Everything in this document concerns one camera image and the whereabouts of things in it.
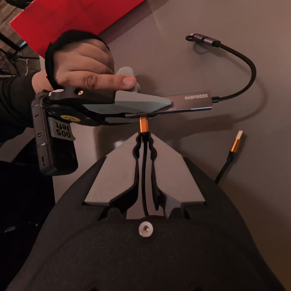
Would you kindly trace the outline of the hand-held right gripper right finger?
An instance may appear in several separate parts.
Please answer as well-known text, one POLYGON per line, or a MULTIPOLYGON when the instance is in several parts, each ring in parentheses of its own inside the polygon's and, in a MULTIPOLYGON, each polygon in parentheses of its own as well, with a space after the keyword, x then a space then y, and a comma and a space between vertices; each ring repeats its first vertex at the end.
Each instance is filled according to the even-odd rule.
POLYGON ((173 209, 205 204, 184 158, 154 134, 149 134, 151 185, 155 209, 169 218, 173 209))

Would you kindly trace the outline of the black hub cable grey plug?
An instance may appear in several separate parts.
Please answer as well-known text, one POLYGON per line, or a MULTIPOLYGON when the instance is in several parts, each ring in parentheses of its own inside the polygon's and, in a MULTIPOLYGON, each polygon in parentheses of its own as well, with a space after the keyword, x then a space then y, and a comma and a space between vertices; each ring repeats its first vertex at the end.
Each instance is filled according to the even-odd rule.
POLYGON ((185 39, 189 42, 195 42, 195 43, 199 43, 199 44, 204 44, 210 47, 216 47, 216 48, 220 48, 223 49, 224 51, 227 51, 228 53, 231 53, 232 55, 238 57, 239 59, 241 59, 242 61, 244 61, 250 68, 251 70, 251 78, 250 81, 248 82, 248 84, 241 90, 239 90, 236 93, 233 93, 231 95, 228 96, 224 96, 224 97, 219 97, 219 96, 215 96, 212 97, 212 103, 219 103, 221 101, 225 101, 225 100, 230 100, 233 99, 235 97, 238 97, 240 95, 242 95, 243 93, 245 93, 255 82, 256 80, 256 76, 257 76, 257 69, 255 64, 253 63, 252 60, 250 60, 248 57, 246 57, 245 55, 243 55, 242 53, 224 45, 221 43, 221 41, 208 37, 206 35, 202 35, 202 34, 198 34, 198 33, 193 33, 190 35, 187 35, 185 37, 185 39))

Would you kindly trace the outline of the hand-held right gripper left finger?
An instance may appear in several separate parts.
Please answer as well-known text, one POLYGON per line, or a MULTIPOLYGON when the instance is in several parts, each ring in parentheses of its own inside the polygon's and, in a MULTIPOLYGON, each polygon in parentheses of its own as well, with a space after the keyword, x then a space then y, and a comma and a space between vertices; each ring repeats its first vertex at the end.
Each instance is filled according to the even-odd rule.
POLYGON ((84 203, 125 213, 138 198, 141 134, 135 133, 105 158, 84 203))

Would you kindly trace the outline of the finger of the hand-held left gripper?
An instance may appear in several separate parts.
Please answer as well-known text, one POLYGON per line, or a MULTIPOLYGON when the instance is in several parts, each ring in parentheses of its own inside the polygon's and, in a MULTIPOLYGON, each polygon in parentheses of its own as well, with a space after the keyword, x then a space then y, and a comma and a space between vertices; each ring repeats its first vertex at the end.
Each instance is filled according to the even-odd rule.
POLYGON ((105 114, 105 122, 109 124, 128 124, 128 123, 135 123, 140 121, 140 117, 148 117, 154 118, 158 116, 160 113, 118 113, 118 114, 105 114))
POLYGON ((103 104, 93 104, 93 101, 90 101, 88 104, 83 102, 82 105, 98 114, 139 114, 152 113, 171 106, 172 101, 164 97, 142 94, 139 84, 136 83, 132 89, 116 91, 112 103, 106 101, 103 104))

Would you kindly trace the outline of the red plastic bin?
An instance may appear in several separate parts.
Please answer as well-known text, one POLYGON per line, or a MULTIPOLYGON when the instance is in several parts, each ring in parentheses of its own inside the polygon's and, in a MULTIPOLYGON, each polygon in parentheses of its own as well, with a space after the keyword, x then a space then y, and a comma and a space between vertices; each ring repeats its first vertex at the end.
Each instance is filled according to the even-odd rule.
POLYGON ((10 26, 39 56, 68 30, 99 35, 131 12, 142 0, 36 0, 10 26))

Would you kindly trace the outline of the black braided cable orange plugs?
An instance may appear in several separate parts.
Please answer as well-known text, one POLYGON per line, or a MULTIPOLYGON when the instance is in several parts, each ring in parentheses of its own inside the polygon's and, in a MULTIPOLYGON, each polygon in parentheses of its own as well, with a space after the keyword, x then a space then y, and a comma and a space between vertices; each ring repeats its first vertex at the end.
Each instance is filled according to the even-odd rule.
MULTIPOLYGON (((141 170, 141 197, 142 197, 142 205, 143 205, 143 210, 145 216, 149 216, 148 210, 147 210, 147 203, 146 203, 146 162, 147 162, 147 148, 148 148, 148 140, 149 140, 149 126, 148 126, 148 117, 147 116, 142 116, 139 118, 139 123, 140 123, 140 133, 142 135, 142 140, 144 144, 144 149, 143 149, 143 161, 142 161, 142 170, 141 170)), ((235 141, 229 151, 226 163, 218 173, 215 183, 219 184, 220 180, 224 176, 225 172, 227 171, 228 167, 232 164, 234 161, 238 149, 239 149, 239 144, 240 140, 243 135, 243 131, 239 130, 238 134, 235 138, 235 141)))

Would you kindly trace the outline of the person's left hand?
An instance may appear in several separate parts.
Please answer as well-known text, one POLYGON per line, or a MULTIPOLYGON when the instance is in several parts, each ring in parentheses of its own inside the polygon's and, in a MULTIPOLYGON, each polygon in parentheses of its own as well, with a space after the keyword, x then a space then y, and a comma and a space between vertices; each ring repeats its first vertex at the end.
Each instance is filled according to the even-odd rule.
POLYGON ((114 59, 106 45, 86 39, 64 46, 53 55, 54 79, 62 87, 78 86, 91 91, 129 90, 136 78, 114 74, 114 59))

